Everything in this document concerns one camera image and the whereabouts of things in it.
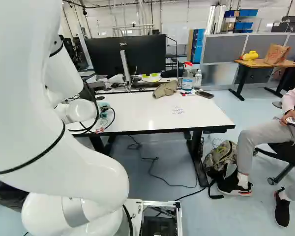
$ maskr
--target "yellow duck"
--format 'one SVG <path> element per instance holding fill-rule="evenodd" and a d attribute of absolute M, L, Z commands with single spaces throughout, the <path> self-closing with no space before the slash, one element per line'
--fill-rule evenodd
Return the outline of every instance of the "yellow duck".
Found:
<path fill-rule="evenodd" d="M 242 60 L 254 60 L 257 59 L 259 57 L 258 53 L 256 53 L 256 51 L 250 51 L 249 53 L 244 54 L 243 56 L 241 56 L 240 59 Z"/>

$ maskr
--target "gray pants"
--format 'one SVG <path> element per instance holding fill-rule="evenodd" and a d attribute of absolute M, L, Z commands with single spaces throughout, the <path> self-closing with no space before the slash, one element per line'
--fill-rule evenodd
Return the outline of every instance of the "gray pants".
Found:
<path fill-rule="evenodd" d="M 265 143 L 295 142 L 295 128 L 282 126 L 278 118 L 247 130 L 241 131 L 237 146 L 238 171 L 249 174 L 252 165 L 252 154 L 256 145 Z M 287 196 L 295 200 L 295 184 L 286 189 Z"/>

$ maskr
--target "smartphone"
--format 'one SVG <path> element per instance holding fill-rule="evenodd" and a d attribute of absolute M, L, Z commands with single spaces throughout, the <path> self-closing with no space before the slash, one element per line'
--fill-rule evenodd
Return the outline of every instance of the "smartphone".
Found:
<path fill-rule="evenodd" d="M 203 92 L 203 91 L 196 91 L 196 92 L 195 92 L 195 94 L 196 94 L 196 95 L 199 95 L 199 96 L 201 96 L 201 97 L 208 98 L 208 99 L 210 99 L 210 98 L 213 98 L 213 97 L 214 97 L 214 95 L 213 95 L 213 94 L 211 94 L 211 93 L 208 93 L 208 92 Z"/>

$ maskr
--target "black chair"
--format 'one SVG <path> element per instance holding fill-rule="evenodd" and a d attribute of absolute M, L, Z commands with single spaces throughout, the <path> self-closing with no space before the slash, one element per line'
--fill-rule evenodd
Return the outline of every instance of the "black chair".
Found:
<path fill-rule="evenodd" d="M 254 155 L 261 152 L 264 155 L 288 162 L 288 166 L 277 177 L 267 179 L 269 184 L 277 185 L 295 167 L 295 145 L 293 144 L 292 141 L 268 144 L 276 153 L 264 151 L 258 147 L 255 148 Z"/>

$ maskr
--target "cubicle partition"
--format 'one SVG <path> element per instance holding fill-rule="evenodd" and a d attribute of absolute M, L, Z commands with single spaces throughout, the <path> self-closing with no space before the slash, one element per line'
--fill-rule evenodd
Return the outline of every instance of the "cubicle partition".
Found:
<path fill-rule="evenodd" d="M 259 58 L 264 58 L 271 45 L 290 46 L 287 59 L 295 59 L 295 33 L 238 33 L 206 35 L 201 56 L 200 67 L 203 71 L 203 83 L 213 89 L 227 88 L 237 84 L 236 73 L 238 65 L 234 63 L 241 55 L 256 51 Z M 272 69 L 260 70 L 260 76 L 246 81 L 257 88 L 276 86 L 278 81 L 272 76 Z"/>

